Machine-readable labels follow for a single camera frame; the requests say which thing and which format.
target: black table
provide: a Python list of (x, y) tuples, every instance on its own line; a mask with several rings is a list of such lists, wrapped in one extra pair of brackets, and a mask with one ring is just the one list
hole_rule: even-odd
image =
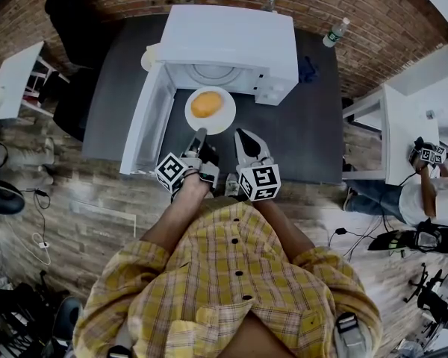
[[(148, 45), (161, 40), (166, 20), (166, 15), (159, 15), (125, 21), (96, 85), (84, 136), (84, 157), (121, 160), (147, 76), (140, 60)], [(241, 127), (267, 142), (281, 179), (341, 182), (343, 120), (335, 50), (326, 48), (320, 36), (297, 29), (296, 43), (299, 59), (309, 56), (317, 66), (317, 79), (297, 84), (276, 107), (256, 104), (252, 95), (232, 93), (237, 109), (234, 123), (223, 133), (208, 137), (220, 155), (221, 172), (235, 171), (234, 130)], [(175, 95), (160, 160), (170, 151), (180, 154), (194, 134), (184, 117), (192, 92), (179, 89)]]

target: black chair backrest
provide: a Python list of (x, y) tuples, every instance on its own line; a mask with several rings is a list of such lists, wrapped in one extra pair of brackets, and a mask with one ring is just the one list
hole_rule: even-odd
[(112, 37), (88, 0), (46, 0), (45, 12), (50, 15), (69, 60), (78, 66), (99, 69)]

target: brick wall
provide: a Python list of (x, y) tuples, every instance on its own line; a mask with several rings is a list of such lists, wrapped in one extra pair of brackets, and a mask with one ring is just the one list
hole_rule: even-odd
[[(221, 4), (260, 9), (265, 0), (92, 0), (103, 20), (166, 13), (173, 4)], [(69, 66), (60, 39), (43, 9), (45, 0), (0, 0), (0, 63), (45, 40), (47, 50)], [(448, 43), (448, 24), (428, 0), (276, 0), (295, 26), (324, 34), (347, 16), (348, 34), (336, 46), (341, 89), (363, 95), (408, 63)]]

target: sneaker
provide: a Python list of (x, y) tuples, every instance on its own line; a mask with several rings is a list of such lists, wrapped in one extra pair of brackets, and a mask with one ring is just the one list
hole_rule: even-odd
[(355, 167), (352, 166), (350, 163), (347, 163), (344, 157), (342, 158), (342, 171), (343, 172), (356, 171)]
[(229, 174), (225, 179), (225, 191), (224, 196), (238, 196), (239, 195), (239, 182), (237, 181), (236, 174)]
[(45, 139), (45, 153), (47, 158), (46, 164), (54, 164), (55, 163), (55, 144), (53, 143), (52, 138)]
[(344, 210), (346, 212), (346, 207), (349, 204), (349, 200), (351, 198), (353, 198), (354, 196), (356, 196), (357, 194), (358, 193), (353, 188), (350, 188), (350, 187), (348, 188), (348, 190), (346, 191), (346, 198), (343, 203), (342, 210)]

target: water bottle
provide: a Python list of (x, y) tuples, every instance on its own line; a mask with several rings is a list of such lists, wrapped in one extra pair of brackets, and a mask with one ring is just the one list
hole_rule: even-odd
[(335, 43), (340, 40), (340, 38), (346, 32), (349, 24), (350, 20), (348, 20), (346, 17), (343, 18), (342, 22), (335, 24), (323, 38), (323, 45), (325, 45), (327, 48), (331, 48), (332, 46), (334, 46)]
[(267, 0), (262, 10), (266, 10), (267, 12), (273, 12), (275, 6), (276, 6), (276, 0)]

